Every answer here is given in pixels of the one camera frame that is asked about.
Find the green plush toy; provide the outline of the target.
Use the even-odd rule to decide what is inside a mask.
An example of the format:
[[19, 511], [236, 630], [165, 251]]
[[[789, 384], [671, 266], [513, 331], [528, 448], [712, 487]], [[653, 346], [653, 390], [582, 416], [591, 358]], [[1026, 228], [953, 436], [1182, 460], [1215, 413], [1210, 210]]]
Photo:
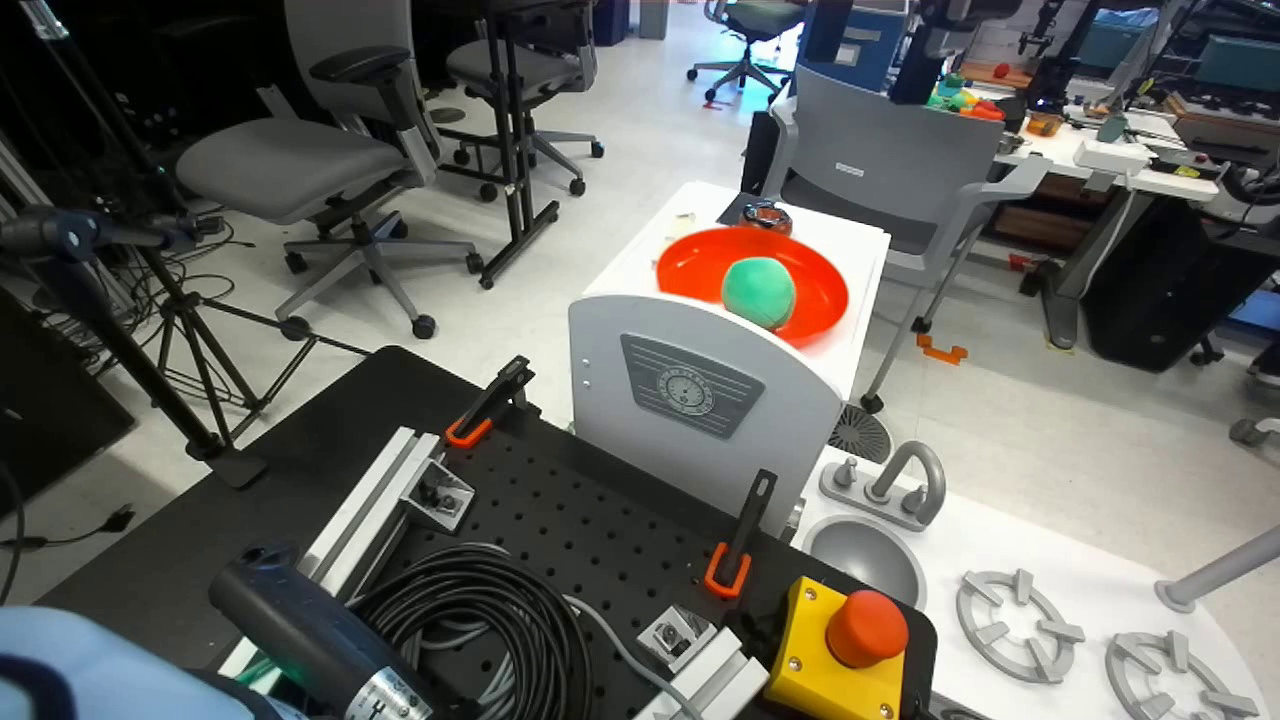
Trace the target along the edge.
[[795, 312], [795, 281], [774, 256], [746, 256], [730, 263], [720, 299], [760, 326], [779, 326]]

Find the white toy kitchen cabinet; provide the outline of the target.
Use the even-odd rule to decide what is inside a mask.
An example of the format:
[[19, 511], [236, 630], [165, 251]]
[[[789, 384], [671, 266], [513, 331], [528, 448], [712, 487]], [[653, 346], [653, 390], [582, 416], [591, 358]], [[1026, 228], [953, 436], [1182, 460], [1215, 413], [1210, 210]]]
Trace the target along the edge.
[[791, 238], [850, 281], [846, 319], [795, 346], [720, 304], [655, 289], [662, 251], [720, 228], [738, 193], [693, 179], [569, 304], [572, 429], [582, 439], [738, 517], [754, 475], [776, 475], [760, 519], [801, 528], [801, 497], [850, 406], [864, 355], [887, 232], [784, 203]]

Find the orange plate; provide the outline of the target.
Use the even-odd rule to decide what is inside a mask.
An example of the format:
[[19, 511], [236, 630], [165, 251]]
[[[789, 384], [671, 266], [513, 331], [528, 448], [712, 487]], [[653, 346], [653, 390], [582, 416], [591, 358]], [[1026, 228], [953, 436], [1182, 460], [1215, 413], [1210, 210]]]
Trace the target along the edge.
[[704, 304], [723, 299], [723, 281], [738, 261], [776, 261], [795, 282], [795, 304], [776, 336], [810, 346], [825, 339], [850, 312], [850, 281], [806, 238], [758, 223], [720, 223], [671, 238], [655, 261], [655, 289]]

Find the white toy stove top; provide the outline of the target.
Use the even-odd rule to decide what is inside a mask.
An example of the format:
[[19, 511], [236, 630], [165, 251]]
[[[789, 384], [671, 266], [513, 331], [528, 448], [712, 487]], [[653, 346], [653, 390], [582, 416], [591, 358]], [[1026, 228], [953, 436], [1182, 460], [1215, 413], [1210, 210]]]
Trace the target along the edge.
[[801, 497], [795, 542], [903, 598], [938, 627], [932, 701], [953, 720], [1275, 720], [1258, 671], [1158, 570], [1034, 519], [946, 497], [927, 528], [868, 497], [872, 460], [827, 448]]

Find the orange clamp far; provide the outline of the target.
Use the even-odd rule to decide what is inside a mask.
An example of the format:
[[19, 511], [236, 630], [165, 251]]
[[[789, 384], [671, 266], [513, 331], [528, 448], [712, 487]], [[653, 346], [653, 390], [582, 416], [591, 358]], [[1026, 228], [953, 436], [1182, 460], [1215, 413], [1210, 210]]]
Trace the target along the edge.
[[513, 355], [483, 384], [483, 390], [445, 429], [445, 443], [450, 448], [483, 443], [504, 413], [523, 413], [528, 406], [528, 395], [523, 395], [528, 381], [534, 381], [534, 364], [523, 355]]

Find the small brown bowl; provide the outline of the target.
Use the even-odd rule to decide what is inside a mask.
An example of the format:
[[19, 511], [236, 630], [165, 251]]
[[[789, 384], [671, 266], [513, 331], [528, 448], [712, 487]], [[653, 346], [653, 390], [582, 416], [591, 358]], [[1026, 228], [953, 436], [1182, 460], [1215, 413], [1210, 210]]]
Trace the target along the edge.
[[767, 228], [767, 232], [784, 232], [784, 237], [791, 232], [791, 217], [784, 208], [774, 208], [774, 203], [767, 208], [754, 208], [747, 219], [758, 228]]

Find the orange clamp near cabinet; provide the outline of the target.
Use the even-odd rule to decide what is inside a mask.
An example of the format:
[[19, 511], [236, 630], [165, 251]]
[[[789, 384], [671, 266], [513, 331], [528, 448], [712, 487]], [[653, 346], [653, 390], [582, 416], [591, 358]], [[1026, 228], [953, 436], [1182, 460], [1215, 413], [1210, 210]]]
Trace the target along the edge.
[[712, 598], [738, 605], [746, 597], [746, 582], [754, 577], [754, 537], [760, 530], [774, 487], [776, 487], [776, 475], [760, 469], [738, 511], [731, 537], [712, 547], [704, 563], [704, 592]]

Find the yellow emergency stop button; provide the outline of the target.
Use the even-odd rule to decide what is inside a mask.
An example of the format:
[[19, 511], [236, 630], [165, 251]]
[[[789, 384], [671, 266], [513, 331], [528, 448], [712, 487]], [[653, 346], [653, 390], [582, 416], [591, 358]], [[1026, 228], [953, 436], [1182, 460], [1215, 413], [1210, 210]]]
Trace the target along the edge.
[[765, 696], [806, 720], [903, 720], [909, 641], [885, 592], [801, 577]]

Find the grey office chair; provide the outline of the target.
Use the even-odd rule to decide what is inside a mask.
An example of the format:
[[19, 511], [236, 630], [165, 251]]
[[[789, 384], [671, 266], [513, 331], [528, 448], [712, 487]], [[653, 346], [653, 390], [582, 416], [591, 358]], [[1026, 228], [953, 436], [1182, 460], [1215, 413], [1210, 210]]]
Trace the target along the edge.
[[[313, 223], [333, 261], [295, 289], [278, 316], [295, 319], [308, 299], [363, 266], [407, 316], [415, 339], [435, 319], [391, 276], [390, 244], [422, 246], [425, 263], [483, 266], [463, 237], [422, 237], [390, 199], [428, 167], [428, 126], [411, 43], [411, 0], [280, 0], [291, 60], [330, 122], [262, 114], [187, 145], [178, 179], [201, 199], [272, 223]], [[308, 238], [283, 244], [291, 272], [308, 266]]]

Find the aluminium extrusion rail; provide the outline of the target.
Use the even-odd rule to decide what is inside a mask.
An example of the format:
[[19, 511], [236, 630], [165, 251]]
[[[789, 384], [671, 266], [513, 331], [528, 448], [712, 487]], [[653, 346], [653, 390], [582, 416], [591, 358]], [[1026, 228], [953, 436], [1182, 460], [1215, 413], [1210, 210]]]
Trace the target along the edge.
[[308, 542], [301, 570], [330, 597], [344, 597], [370, 542], [407, 497], [407, 482], [425, 475], [435, 443], [435, 432], [395, 429], [321, 537]]

